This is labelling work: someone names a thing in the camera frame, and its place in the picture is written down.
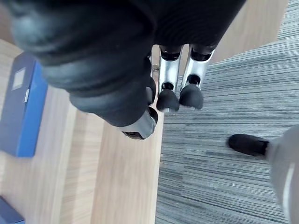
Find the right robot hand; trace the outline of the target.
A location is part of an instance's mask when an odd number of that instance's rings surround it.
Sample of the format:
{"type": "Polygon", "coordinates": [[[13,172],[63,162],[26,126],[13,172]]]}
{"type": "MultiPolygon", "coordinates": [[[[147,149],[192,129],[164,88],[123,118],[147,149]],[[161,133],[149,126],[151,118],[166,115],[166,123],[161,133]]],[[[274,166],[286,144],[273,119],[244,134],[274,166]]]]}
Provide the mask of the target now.
{"type": "Polygon", "coordinates": [[[243,0],[3,0],[15,43],[71,103],[143,140],[158,112],[201,109],[209,61],[243,0]]]}

